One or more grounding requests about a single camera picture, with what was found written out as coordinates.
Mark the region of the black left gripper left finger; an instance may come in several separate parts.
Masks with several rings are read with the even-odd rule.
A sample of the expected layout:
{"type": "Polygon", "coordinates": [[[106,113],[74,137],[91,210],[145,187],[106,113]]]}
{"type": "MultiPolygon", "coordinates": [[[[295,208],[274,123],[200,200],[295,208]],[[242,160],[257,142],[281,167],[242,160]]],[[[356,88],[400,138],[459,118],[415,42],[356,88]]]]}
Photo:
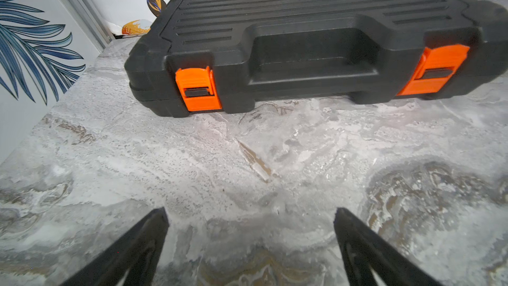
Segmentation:
{"type": "Polygon", "coordinates": [[[63,285],[151,285],[170,227],[164,208],[150,211],[63,285]]]}

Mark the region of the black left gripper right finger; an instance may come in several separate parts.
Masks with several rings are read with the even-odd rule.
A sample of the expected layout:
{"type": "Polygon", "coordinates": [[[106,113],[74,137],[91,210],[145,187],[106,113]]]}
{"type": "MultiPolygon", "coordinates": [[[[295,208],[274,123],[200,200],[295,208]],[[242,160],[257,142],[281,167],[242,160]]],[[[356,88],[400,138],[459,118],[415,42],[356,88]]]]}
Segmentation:
{"type": "Polygon", "coordinates": [[[440,285],[401,255],[350,210],[340,207],[333,221],[350,285],[377,285],[374,273],[385,285],[440,285]]]}

